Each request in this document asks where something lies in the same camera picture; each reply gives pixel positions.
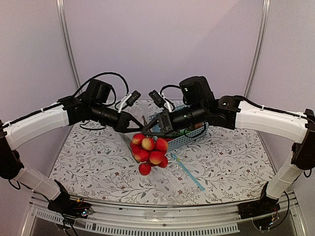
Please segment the clear pink zipper bag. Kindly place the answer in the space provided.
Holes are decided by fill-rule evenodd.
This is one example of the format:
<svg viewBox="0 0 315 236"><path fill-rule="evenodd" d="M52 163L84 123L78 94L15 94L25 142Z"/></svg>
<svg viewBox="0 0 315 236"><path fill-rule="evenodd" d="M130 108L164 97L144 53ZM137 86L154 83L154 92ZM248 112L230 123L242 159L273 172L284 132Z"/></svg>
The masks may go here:
<svg viewBox="0 0 315 236"><path fill-rule="evenodd" d="M123 112L130 113L142 125L149 122L149 115L155 111L155 105L149 100L138 100L131 107L123 109ZM134 155L141 149L141 143L136 145L132 142L135 135L140 134L141 131L133 131L131 133L116 133L117 147L119 148L117 154L120 157L121 167L133 168L134 172L139 173L139 162L134 158Z"/></svg>

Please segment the red lychee fruit bunch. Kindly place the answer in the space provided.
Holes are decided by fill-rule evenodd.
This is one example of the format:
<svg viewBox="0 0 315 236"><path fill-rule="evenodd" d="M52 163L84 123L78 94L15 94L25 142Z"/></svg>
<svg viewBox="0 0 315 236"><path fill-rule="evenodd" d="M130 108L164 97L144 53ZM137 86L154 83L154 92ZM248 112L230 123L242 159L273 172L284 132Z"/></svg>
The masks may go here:
<svg viewBox="0 0 315 236"><path fill-rule="evenodd" d="M168 139L157 138L154 140L152 137L146 137L140 133L134 136L133 143L139 145L141 143L141 149L137 151L134 158L142 164L139 165L139 173L142 176L147 176L151 173L152 167L166 168L168 166L168 158L166 153L168 152Z"/></svg>

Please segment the brown potato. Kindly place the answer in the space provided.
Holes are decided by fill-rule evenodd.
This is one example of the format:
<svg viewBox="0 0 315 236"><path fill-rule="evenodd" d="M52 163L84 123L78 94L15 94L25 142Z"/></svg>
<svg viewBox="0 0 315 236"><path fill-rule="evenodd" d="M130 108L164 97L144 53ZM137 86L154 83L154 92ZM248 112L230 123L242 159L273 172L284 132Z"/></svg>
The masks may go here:
<svg viewBox="0 0 315 236"><path fill-rule="evenodd" d="M198 129L203 126L203 123L198 123L194 125L194 129Z"/></svg>

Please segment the smooth green cucumber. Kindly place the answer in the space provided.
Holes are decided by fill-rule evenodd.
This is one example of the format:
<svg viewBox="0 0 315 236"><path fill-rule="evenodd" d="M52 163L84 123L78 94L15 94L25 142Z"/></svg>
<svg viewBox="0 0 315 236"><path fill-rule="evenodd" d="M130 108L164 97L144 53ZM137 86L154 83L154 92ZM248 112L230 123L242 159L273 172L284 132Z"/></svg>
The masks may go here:
<svg viewBox="0 0 315 236"><path fill-rule="evenodd" d="M176 132L175 134L178 135L178 136L181 136L181 135L189 134L191 132L192 132L192 130L185 130L184 129L184 130L181 130L179 132Z"/></svg>

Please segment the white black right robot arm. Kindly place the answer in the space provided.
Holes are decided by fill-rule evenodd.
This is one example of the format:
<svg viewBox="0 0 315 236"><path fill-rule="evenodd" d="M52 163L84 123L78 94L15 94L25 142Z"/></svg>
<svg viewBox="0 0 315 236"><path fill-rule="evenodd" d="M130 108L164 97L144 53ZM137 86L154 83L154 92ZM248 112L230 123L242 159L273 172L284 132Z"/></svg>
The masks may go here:
<svg viewBox="0 0 315 236"><path fill-rule="evenodd" d="M250 129L270 133L293 141L289 158L276 175L262 188L256 201L238 205L241 218L271 213L279 208L278 200L305 171L315 167L315 115L310 109L289 112L258 105L243 96L215 99L207 79L193 76L179 83L183 109L167 109L156 115L142 129L147 136L170 137L195 124L206 122L234 130Z"/></svg>

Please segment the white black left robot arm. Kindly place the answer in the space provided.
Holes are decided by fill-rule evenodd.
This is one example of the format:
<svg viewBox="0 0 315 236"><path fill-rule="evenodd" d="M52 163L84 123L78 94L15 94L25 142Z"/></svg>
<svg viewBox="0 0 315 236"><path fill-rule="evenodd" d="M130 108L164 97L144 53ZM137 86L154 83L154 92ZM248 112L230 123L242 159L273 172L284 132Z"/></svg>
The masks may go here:
<svg viewBox="0 0 315 236"><path fill-rule="evenodd" d="M72 200L70 194L57 180L51 180L41 172L22 163L17 149L23 144L52 130L71 126L82 121L95 121L103 127L112 127L119 133L142 130L143 125L124 109L132 106L140 97L138 91L127 93L120 101L119 109L106 101L112 85L98 80L99 74L84 82L87 88L79 88L73 95L59 99L52 105L34 111L21 118L0 124L0 176L15 180L20 185L43 195L49 202L48 209L73 217L85 217L92 207L83 199Z"/></svg>

